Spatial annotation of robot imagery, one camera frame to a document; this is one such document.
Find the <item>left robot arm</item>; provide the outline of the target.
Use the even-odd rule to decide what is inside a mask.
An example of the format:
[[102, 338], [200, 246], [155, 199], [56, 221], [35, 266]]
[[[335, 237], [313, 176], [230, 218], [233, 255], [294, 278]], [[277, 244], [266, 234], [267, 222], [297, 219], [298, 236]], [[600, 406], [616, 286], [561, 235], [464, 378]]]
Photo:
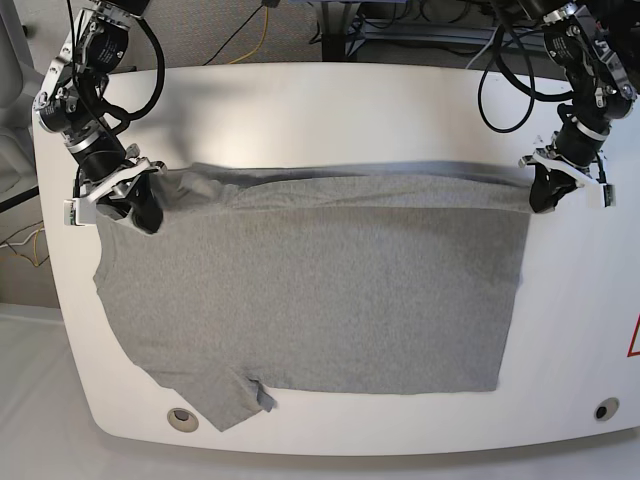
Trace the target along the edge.
[[571, 87], [562, 94], [536, 89], [535, 74], [522, 83], [506, 66], [503, 50], [514, 44], [531, 61], [514, 30], [510, 14], [491, 4], [498, 26], [491, 64], [505, 79], [536, 102], [554, 103], [562, 122], [550, 143], [522, 158], [535, 169], [529, 204], [536, 213], [554, 209], [559, 201], [583, 188], [599, 207], [614, 203], [602, 147], [614, 121], [627, 117], [639, 96], [639, 4], [636, 1], [522, 1], [521, 10], [541, 34], [544, 49]]

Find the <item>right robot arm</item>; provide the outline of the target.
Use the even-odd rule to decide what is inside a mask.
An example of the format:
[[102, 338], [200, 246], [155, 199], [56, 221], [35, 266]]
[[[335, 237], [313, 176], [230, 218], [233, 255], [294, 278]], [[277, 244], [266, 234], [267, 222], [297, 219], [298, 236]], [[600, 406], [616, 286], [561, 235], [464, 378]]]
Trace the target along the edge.
[[[33, 109], [40, 125], [62, 136], [77, 164], [73, 196], [64, 203], [70, 226], [90, 225], [102, 213], [153, 234], [163, 221], [151, 177], [164, 164], [149, 161], [135, 144], [123, 146], [118, 137], [151, 112], [164, 87], [165, 58], [144, 18], [147, 8], [145, 1], [96, 1], [69, 12], [69, 34], [36, 94]], [[109, 102], [105, 92], [129, 45], [132, 25], [150, 41], [157, 70], [150, 99], [129, 112]]]

